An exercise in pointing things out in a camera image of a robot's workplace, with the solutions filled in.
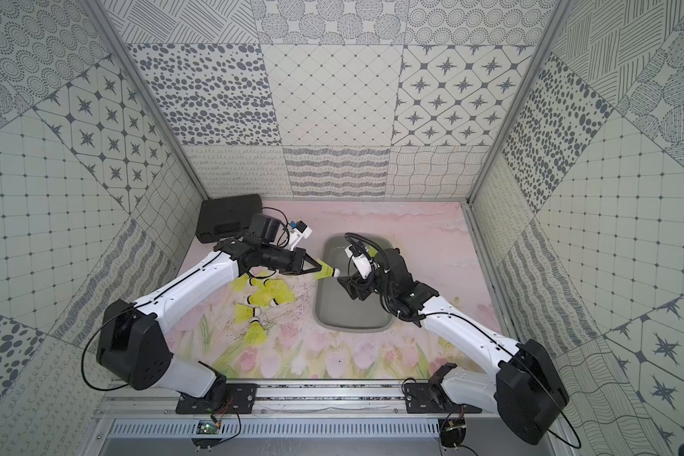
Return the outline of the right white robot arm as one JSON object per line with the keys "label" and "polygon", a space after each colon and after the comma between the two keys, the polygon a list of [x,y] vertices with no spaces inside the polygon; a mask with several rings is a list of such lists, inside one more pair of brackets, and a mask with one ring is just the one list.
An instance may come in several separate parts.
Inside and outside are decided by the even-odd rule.
{"label": "right white robot arm", "polygon": [[438,369],[429,380],[434,401],[495,412],[522,441],[537,445],[543,440],[569,395],[542,344],[519,342],[468,317],[413,279],[394,248],[353,243],[345,253],[355,272],[337,280],[351,299],[378,295],[388,314],[444,339],[481,368],[478,374],[453,363]]}

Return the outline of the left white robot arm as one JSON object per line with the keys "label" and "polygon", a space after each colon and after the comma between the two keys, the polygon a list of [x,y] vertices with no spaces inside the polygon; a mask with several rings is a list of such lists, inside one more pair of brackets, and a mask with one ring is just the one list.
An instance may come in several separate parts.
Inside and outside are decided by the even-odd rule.
{"label": "left white robot arm", "polygon": [[289,276],[319,272],[321,265],[299,247],[312,232],[304,222],[283,226],[277,218],[254,214],[244,232],[219,241],[189,271],[133,302],[110,304],[94,336],[97,363],[136,391],[167,389],[184,401],[196,399],[209,410],[219,409],[225,376],[176,357],[166,334],[205,298],[257,267]]}

